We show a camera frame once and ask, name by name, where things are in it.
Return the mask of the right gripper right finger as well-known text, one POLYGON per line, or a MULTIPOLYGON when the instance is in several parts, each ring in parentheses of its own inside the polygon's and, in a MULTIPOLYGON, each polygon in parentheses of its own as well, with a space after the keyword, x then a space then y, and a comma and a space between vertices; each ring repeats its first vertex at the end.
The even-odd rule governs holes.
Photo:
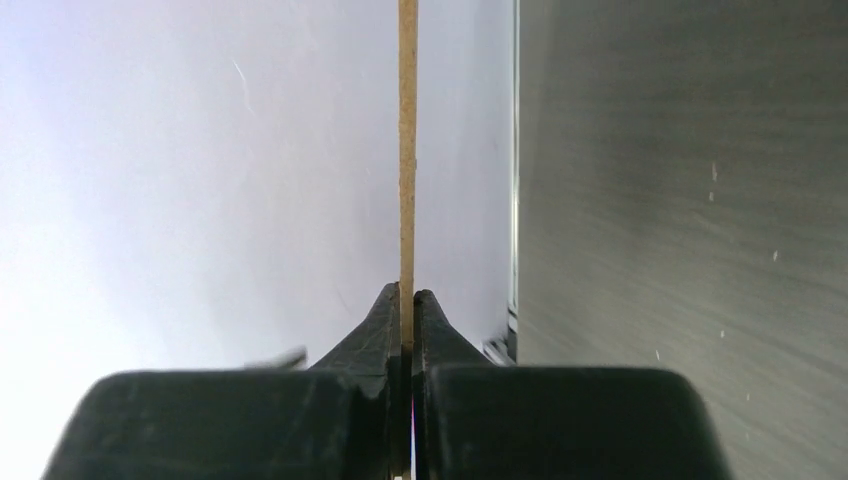
POLYGON ((414 300, 420 479, 728 479, 706 406, 683 376, 488 360, 434 293, 414 300))

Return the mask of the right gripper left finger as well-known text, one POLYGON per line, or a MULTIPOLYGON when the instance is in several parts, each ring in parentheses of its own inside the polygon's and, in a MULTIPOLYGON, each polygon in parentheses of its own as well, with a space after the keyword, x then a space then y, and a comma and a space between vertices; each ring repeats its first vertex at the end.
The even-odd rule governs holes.
POLYGON ((402 471, 398 289, 305 370, 134 371, 96 382, 48 479, 390 479, 402 471))

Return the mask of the brown backing board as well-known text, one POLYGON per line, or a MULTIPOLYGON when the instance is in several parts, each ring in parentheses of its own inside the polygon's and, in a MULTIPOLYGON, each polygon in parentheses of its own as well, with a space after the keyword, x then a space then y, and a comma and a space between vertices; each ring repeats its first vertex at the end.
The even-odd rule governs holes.
POLYGON ((415 183, 418 79, 417 0, 398 2, 399 313, 401 336, 402 477, 412 477, 411 362, 414 350, 415 183))

